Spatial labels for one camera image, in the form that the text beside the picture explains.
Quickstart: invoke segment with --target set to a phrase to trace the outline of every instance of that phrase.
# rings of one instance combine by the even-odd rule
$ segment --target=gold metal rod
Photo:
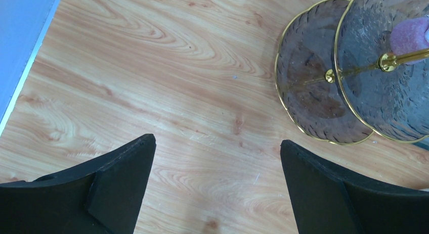
[[[424,60],[427,58],[429,58],[429,49],[419,50],[419,51],[407,53],[407,54],[400,55],[400,56],[395,56],[394,54],[386,53],[386,54],[380,56],[378,61],[374,64],[371,64],[371,65],[365,66],[365,67],[350,69],[350,70],[342,72],[341,74],[344,77],[344,76],[359,74],[362,71],[376,70],[376,69],[380,69],[384,72],[391,72],[402,64],[412,62],[412,61]],[[308,85],[311,83],[322,82],[322,81],[334,83],[335,78],[332,76],[332,74],[333,74],[332,70],[328,70],[327,72],[325,72],[324,77],[305,81],[303,83],[303,85]]]

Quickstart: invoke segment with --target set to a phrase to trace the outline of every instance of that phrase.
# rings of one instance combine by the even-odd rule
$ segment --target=blue wall
[[[0,135],[60,0],[0,0]]]

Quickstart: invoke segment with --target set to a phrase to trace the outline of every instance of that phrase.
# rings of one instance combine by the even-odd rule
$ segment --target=wooden floor
[[[32,181],[145,133],[157,139],[135,233],[297,233],[280,162],[292,139],[429,187],[429,154],[301,133],[275,90],[279,37],[319,0],[62,0],[0,138],[0,182]]]

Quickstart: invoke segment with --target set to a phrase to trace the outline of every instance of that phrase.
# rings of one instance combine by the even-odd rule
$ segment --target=textured glass plate
[[[373,133],[342,101],[336,85],[324,80],[348,4],[325,0],[298,15],[282,37],[275,72],[280,99],[295,124],[313,138],[342,145],[362,142]]]
[[[352,0],[336,37],[340,72],[368,66],[391,52],[390,33],[399,22],[429,14],[429,0]],[[337,80],[358,118],[376,132],[401,142],[429,135],[429,60],[395,71],[366,70]]]

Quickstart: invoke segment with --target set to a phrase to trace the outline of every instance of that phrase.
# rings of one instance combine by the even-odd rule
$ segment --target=wood grain
[[[0,138],[0,182],[32,181],[153,133],[136,233],[297,233],[284,139],[427,188],[427,152],[378,136],[322,143],[286,115],[277,44],[318,1],[62,0]]]

